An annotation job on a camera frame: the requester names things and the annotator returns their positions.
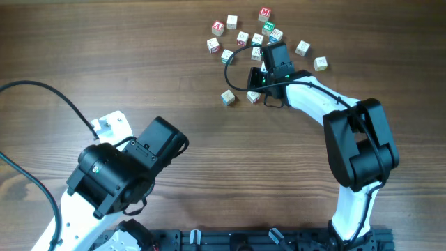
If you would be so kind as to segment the blue sided plain wooden block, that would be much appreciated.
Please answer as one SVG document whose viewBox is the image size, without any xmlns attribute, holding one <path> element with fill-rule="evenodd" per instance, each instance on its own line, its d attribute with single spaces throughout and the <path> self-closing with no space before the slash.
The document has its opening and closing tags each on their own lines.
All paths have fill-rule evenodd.
<svg viewBox="0 0 446 251">
<path fill-rule="evenodd" d="M 229 106 L 236 100 L 236 97 L 230 90 L 227 90 L 221 94 L 221 100 L 226 106 Z"/>
</svg>

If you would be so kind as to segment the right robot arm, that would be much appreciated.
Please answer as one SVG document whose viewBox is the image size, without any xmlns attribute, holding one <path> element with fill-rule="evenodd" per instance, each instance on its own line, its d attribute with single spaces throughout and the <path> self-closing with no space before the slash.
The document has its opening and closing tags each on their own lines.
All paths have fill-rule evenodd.
<svg viewBox="0 0 446 251">
<path fill-rule="evenodd" d="M 343 96 L 310 72 L 295 70 L 283 42 L 260 51 L 265 66 L 251 70 L 248 89 L 279 99 L 323 126 L 328 163 L 340 184 L 331 225 L 343 246 L 361 243 L 370 230 L 376 195 L 399 164 L 383 106 L 375 98 Z"/>
</svg>

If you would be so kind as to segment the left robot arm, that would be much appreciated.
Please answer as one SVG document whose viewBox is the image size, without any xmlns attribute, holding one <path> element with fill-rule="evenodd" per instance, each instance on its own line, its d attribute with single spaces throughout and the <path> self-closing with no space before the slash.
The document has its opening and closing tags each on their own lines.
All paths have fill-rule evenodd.
<svg viewBox="0 0 446 251">
<path fill-rule="evenodd" d="M 34 245 L 48 250 L 56 226 L 61 227 L 56 250 L 86 250 L 128 206 L 145 202 L 155 177 L 189 145 L 188 138 L 158 116 L 135 137 L 120 112 L 92 121 L 99 144 L 86 147 L 70 175 L 60 204 L 61 219 L 53 219 Z"/>
</svg>

